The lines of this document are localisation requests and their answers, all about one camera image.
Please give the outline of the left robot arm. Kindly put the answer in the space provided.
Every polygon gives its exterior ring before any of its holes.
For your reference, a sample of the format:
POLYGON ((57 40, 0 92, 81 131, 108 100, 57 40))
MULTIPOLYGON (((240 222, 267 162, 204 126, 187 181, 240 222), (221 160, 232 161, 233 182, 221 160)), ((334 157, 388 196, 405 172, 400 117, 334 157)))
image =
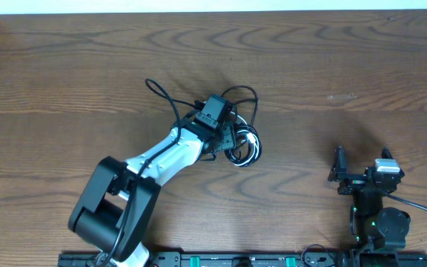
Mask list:
POLYGON ((142 238, 161 187, 221 146, 233 107, 212 95, 199 110, 177 118, 168 136, 143 154, 98 163, 68 220, 72 232, 100 250, 95 266, 148 261, 142 238))

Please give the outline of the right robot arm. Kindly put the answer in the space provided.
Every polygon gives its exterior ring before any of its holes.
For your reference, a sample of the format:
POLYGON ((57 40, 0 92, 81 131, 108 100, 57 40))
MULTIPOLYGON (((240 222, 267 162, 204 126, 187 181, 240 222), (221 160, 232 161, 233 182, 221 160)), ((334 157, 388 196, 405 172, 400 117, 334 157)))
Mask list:
POLYGON ((343 149, 336 148, 328 181, 339 184, 339 195, 352 196, 349 224, 357 238, 353 248, 337 255, 338 266, 399 265, 397 253, 406 246, 411 219, 404 211, 386 208, 383 197, 396 191, 403 177, 402 168, 387 148, 363 174, 348 173, 343 149))

